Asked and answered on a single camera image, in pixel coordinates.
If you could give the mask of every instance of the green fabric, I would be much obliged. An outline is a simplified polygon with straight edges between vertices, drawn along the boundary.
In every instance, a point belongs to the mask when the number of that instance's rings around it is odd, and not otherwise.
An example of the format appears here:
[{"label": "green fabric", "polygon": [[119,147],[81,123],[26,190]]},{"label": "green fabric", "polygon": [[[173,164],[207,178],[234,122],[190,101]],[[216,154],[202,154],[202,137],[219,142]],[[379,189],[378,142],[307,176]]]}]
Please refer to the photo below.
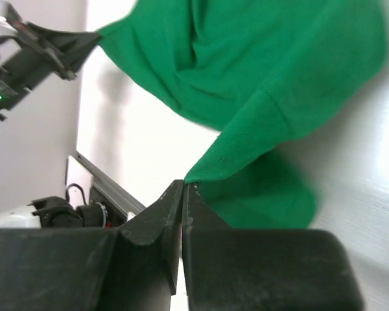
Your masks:
[{"label": "green fabric", "polygon": [[99,31],[136,83],[222,131],[185,181],[233,227],[309,225],[314,195],[273,149],[336,114],[387,52],[379,0],[139,0]]}]

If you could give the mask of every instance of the white table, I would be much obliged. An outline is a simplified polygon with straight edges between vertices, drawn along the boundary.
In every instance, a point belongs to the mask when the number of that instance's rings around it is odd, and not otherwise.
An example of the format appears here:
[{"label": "white table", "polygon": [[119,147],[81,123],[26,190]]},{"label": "white table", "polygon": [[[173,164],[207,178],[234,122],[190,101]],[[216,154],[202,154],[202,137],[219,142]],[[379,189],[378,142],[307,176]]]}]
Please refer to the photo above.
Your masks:
[{"label": "white table", "polygon": [[[133,5],[89,0],[86,27],[96,30]],[[101,49],[86,63],[78,151],[144,205],[183,178],[217,135],[172,112]],[[368,310],[389,311],[389,66],[329,124],[281,149],[319,186],[313,226],[349,250]]]}]

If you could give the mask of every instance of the table surface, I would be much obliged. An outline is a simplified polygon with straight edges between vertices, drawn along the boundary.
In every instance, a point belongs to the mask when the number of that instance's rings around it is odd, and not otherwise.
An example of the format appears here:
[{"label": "table surface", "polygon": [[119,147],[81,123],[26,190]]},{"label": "table surface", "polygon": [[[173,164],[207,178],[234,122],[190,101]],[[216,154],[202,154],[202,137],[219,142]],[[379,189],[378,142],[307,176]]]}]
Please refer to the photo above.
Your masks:
[{"label": "table surface", "polygon": [[[133,6],[89,0],[86,27],[96,30]],[[100,48],[84,66],[78,151],[144,205],[182,179],[217,135],[141,89]],[[389,311],[389,64],[340,115],[280,149],[318,185],[312,226],[347,247],[368,310]]]}]

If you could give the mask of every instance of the white wall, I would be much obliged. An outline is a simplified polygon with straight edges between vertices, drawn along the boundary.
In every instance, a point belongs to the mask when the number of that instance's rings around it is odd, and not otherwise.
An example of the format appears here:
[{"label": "white wall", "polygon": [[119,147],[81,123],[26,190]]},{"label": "white wall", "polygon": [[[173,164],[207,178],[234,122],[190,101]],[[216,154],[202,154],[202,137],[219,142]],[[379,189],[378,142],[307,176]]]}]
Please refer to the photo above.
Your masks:
[{"label": "white wall", "polygon": [[[39,26],[84,30],[86,0],[11,3]],[[79,85],[52,75],[0,122],[0,211],[64,193],[65,161],[77,138]]]}]

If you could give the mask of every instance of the wire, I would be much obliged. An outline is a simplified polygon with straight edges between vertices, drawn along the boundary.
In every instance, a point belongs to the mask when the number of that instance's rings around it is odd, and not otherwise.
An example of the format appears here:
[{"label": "wire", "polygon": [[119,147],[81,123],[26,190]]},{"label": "wire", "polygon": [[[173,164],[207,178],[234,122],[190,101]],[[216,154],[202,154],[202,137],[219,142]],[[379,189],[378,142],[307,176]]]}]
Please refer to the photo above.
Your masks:
[{"label": "wire", "polygon": [[82,188],[80,185],[78,185],[77,183],[72,183],[70,184],[69,186],[66,187],[66,190],[65,190],[65,199],[71,203],[71,196],[69,195],[69,189],[70,188],[77,188],[81,195],[82,195],[82,201],[84,201],[84,205],[86,205],[86,198],[85,198],[85,191],[84,191],[84,188]]}]

